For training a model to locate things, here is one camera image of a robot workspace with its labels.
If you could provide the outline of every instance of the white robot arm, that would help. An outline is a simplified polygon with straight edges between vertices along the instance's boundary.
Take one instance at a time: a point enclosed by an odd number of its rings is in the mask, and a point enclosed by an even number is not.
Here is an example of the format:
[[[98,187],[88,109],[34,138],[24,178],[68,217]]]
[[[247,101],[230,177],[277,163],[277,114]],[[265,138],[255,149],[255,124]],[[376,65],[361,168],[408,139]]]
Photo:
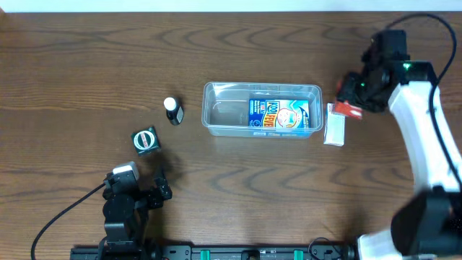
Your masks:
[[[410,61],[403,30],[390,30],[414,17],[438,20],[450,32],[453,52],[438,77],[430,62]],[[414,197],[395,214],[390,227],[357,240],[361,260],[462,254],[462,158],[438,89],[456,45],[454,31],[438,16],[418,13],[398,19],[373,36],[362,56],[361,74],[346,75],[337,93],[336,104],[342,104],[342,110],[351,105],[372,112],[389,108],[398,121],[414,174]]]
[[[431,191],[436,186],[443,187],[446,192],[460,192],[433,129],[428,102],[431,88],[430,82],[399,84],[388,100],[388,107],[398,122],[411,160],[414,193]],[[435,92],[434,107],[443,141],[460,173],[462,157],[445,120],[439,89]],[[358,254],[361,260],[406,258],[394,246],[390,228],[362,235],[358,239]]]

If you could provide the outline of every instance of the label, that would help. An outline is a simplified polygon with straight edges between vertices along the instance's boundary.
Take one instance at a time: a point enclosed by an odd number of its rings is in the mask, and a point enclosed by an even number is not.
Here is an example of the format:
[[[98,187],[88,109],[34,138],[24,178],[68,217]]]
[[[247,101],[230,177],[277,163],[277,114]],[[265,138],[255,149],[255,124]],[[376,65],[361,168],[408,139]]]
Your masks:
[[[308,128],[310,108],[307,100],[249,100],[249,126],[263,128]]]
[[[178,120],[178,123],[181,123],[181,121],[183,120],[183,108],[182,107],[178,109],[178,113],[176,114],[176,119]]]
[[[155,136],[150,131],[140,131],[134,137],[134,145],[139,150],[147,150],[154,146]]]
[[[349,116],[355,119],[362,119],[362,109],[357,106],[350,105],[348,100],[345,102],[336,101],[335,102],[335,113],[342,114],[344,116]]]

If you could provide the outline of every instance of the bottle cap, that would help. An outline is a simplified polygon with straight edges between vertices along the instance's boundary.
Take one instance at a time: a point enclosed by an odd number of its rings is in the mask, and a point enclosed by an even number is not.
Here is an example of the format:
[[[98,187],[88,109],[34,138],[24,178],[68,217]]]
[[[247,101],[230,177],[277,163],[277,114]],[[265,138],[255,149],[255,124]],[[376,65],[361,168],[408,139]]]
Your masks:
[[[165,106],[165,109],[167,109],[168,111],[173,111],[176,109],[176,100],[175,98],[173,97],[167,97],[165,98],[164,100],[164,106]]]

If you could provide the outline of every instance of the small bottle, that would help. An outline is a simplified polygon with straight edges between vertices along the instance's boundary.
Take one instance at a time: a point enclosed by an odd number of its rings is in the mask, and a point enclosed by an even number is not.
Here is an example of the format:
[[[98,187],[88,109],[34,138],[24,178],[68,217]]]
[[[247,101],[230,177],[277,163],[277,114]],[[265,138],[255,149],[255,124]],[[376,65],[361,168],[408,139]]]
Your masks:
[[[167,118],[173,126],[179,125],[183,120],[183,109],[176,98],[167,97],[164,100],[165,109],[167,109]]]

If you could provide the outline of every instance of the plastic bin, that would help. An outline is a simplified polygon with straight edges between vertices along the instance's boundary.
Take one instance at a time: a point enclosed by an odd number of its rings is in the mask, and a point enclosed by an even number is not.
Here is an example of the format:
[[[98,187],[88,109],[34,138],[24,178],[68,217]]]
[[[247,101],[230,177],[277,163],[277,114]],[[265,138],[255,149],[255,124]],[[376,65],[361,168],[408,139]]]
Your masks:
[[[250,99],[308,100],[308,128],[249,126]],[[228,137],[308,138],[323,128],[320,87],[308,84],[209,82],[204,87],[202,124],[210,134]]]

